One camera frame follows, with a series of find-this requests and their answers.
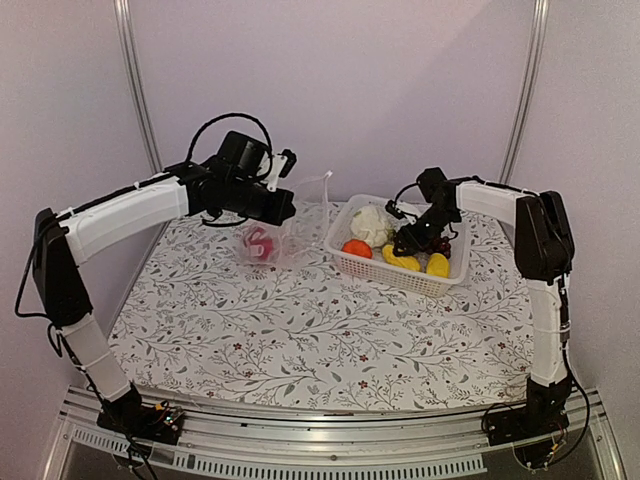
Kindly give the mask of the yellow banana toy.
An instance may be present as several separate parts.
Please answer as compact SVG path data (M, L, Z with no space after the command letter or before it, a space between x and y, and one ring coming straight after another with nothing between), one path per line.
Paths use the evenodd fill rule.
M394 267L403 268L413 272L421 271L421 264L415 257L395 257L393 254L393 245L386 244L381 250L384 261Z

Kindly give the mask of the yellow lemon toy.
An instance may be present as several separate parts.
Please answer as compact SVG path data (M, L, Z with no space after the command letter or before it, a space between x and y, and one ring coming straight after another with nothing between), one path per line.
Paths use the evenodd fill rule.
M431 254L426 265L425 273L431 276L448 278L450 275L449 260L441 253Z

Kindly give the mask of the clear zip top bag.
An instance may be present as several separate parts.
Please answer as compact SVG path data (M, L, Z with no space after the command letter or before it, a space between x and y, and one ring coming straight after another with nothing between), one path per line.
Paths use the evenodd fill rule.
M243 226L235 249L237 260L244 265L283 267L299 260L313 247L318 247L329 227L328 187L332 176L333 171L328 170L323 175L309 177L286 186L286 189L294 192L295 216L286 220L280 227L256 221ZM244 259L241 253L242 237L253 226L265 228L279 240L279 253L274 261L256 264Z

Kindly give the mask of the red toy pepper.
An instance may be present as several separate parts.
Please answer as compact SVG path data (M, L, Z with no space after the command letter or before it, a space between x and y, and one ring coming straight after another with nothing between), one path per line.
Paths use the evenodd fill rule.
M266 264L278 256L279 240L263 227L250 227L242 237L241 253L250 263Z

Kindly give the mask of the white cauliflower toy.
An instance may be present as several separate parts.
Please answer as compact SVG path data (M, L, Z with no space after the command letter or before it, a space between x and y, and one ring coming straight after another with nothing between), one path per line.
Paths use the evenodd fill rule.
M353 239L361 240L371 248L379 248L389 241L393 226L385 211L367 205L354 213L350 231Z

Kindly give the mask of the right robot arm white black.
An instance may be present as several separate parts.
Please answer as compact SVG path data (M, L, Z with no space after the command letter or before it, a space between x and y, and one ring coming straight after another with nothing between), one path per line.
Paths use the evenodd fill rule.
M449 179L438 167L415 180L428 209L395 235L394 252L424 252L462 212L492 217L514 230L514 259L526 280L533 314L534 354L524 407L486 417L492 433L537 436L565 427L561 413L572 389L567 347L570 336L568 283L575 245L562 197L535 193L477 176Z

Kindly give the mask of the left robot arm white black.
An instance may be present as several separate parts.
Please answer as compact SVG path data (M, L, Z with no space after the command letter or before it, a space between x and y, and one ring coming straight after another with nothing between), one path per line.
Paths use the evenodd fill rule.
M218 152L201 164L186 159L79 207L37 214L26 271L44 308L40 315L78 361L106 413L126 433L141 433L149 415L94 317L80 266L143 230L202 212L210 224L231 212L243 220L280 226L296 209L293 193L277 183L296 162L289 149L276 154L270 141L230 131Z

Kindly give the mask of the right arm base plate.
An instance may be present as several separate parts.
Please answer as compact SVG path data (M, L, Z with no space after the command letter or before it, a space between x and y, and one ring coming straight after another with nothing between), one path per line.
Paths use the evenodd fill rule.
M494 403L481 417L481 430L491 446L562 432L568 427L568 415L557 402L526 402L521 406Z

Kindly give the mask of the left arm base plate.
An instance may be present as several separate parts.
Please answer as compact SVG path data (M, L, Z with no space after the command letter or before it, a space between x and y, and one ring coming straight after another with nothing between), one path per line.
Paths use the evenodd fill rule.
M177 445L184 414L181 407L170 406L167 401L154 406L138 401L107 402L98 416L97 425L134 439Z

